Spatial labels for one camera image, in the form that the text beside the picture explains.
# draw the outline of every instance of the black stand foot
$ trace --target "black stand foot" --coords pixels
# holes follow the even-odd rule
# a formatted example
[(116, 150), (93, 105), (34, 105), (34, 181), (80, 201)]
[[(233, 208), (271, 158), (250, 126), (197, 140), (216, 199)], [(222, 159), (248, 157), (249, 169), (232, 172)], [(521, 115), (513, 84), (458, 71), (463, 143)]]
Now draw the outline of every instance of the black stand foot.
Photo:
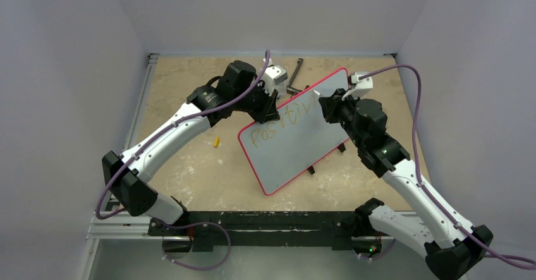
[(346, 146), (344, 146), (344, 143), (341, 143), (341, 145), (337, 146), (337, 149), (339, 149), (340, 152), (344, 152), (346, 150)]

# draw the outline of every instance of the robotic arm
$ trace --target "robotic arm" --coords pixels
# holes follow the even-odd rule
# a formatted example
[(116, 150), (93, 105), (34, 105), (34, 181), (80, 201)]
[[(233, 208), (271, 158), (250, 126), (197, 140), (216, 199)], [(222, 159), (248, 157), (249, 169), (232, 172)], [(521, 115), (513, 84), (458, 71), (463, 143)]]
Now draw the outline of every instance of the robotic arm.
[[(439, 279), (457, 279), (480, 261), (486, 251), (462, 231), (460, 226), (472, 230), (472, 235), (489, 246), (493, 238), (489, 229), (474, 226), (455, 211), (432, 185), (415, 174), (415, 162), (409, 153), (386, 132), (387, 115), (380, 102), (354, 98), (359, 84), (349, 91), (337, 89), (330, 97), (320, 97), (322, 113), (328, 123), (339, 123), (357, 147), (363, 164), (391, 185), (414, 209), (424, 222), (409, 221), (391, 210), (383, 202), (371, 199), (356, 210), (360, 220), (358, 231), (374, 229), (387, 233), (414, 249), (425, 258), (428, 267)], [(433, 203), (423, 190), (427, 190), (458, 221), (454, 224)]]
[[(259, 123), (279, 119), (276, 109), (277, 90), (271, 90), (268, 94), (264, 87), (265, 81), (261, 80), (244, 98), (229, 107), (206, 116), (178, 121), (231, 102), (250, 87), (256, 77), (253, 66), (242, 61), (232, 62), (223, 76), (214, 77), (206, 85), (196, 88), (175, 115), (145, 140), (121, 155), (110, 151), (102, 158), (106, 184), (121, 167), (133, 159), (110, 188), (131, 216), (147, 214), (168, 224), (177, 222), (186, 212), (186, 208), (176, 199), (157, 193), (147, 183), (182, 146), (220, 120), (229, 117), (233, 111), (246, 112)], [(145, 150), (137, 155), (138, 149), (144, 145), (147, 145)]]

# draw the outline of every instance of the wooden table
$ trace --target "wooden table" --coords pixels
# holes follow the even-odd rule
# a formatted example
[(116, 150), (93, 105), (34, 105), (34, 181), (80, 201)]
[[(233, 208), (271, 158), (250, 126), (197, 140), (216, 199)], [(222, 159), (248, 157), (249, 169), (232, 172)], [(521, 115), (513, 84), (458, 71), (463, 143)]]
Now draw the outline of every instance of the wooden table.
[[(256, 67), (262, 64), (261, 59), (250, 57), (160, 57), (140, 122), (138, 141), (169, 119), (196, 87), (222, 75), (235, 59)], [(374, 71), (394, 64), (393, 58), (304, 59), (293, 84), (299, 89), (340, 67), (348, 68), (349, 72)], [(296, 60), (297, 57), (274, 58), (276, 64), (283, 63), (289, 76)], [(288, 97), (285, 95), (278, 104)], [(412, 153), (412, 118), (398, 71), (375, 76), (374, 89), (366, 97), (382, 103), (389, 117), (387, 131)], [(371, 197), (384, 201), (394, 210), (411, 210), (402, 197), (362, 165), (350, 141), (346, 142), (346, 152), (334, 151), (315, 164), (314, 175), (305, 172), (280, 191), (265, 196), (237, 140), (238, 131), (251, 121), (247, 114), (238, 112), (220, 121), (170, 158), (150, 185), (181, 200), (189, 210), (354, 210)], [(213, 146), (215, 137), (220, 138), (218, 148)], [(426, 165), (422, 172), (428, 177)]]

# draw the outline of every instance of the black metal tool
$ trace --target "black metal tool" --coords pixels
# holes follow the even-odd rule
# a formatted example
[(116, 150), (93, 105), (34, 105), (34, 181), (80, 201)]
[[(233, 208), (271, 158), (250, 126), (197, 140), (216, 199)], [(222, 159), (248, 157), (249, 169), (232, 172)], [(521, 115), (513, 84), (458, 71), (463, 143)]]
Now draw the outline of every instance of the black metal tool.
[(301, 92), (301, 90), (292, 87), (292, 83), (294, 82), (294, 79), (296, 78), (296, 75), (298, 75), (298, 71), (300, 70), (302, 64), (303, 64), (303, 59), (298, 58), (298, 65), (296, 65), (296, 69), (292, 73), (292, 76), (290, 77), (290, 80), (288, 80), (288, 85), (286, 87), (286, 93), (287, 94), (295, 95), (295, 94)]

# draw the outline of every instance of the table top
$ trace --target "table top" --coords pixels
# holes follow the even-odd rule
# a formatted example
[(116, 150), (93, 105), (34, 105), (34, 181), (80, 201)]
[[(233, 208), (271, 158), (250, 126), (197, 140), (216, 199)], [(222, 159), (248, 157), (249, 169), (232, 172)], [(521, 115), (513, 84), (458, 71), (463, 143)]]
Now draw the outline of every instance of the table top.
[[(159, 57), (138, 124), (138, 141), (169, 119), (195, 88), (223, 74), (235, 59), (251, 60)], [(260, 61), (252, 62), (254, 66), (262, 64), (262, 58), (257, 59)], [(283, 65), (290, 76), (296, 60), (274, 58), (274, 63)], [(374, 71), (393, 64), (393, 58), (304, 58), (293, 86), (304, 89), (340, 67), (349, 72)], [(389, 117), (387, 132), (412, 153), (412, 117), (398, 71), (375, 76), (374, 89), (365, 97), (382, 103)], [(288, 98), (283, 96), (277, 104)], [(315, 164), (314, 175), (305, 172), (275, 194), (264, 195), (237, 140), (239, 130), (251, 122), (247, 114), (237, 112), (220, 121), (172, 156), (149, 185), (181, 200), (188, 210), (354, 210), (372, 197), (394, 210), (411, 210), (400, 195), (360, 162), (350, 141), (345, 152), (331, 152)], [(220, 138), (218, 148), (214, 148), (216, 137)], [(422, 164), (428, 178), (426, 165)]]

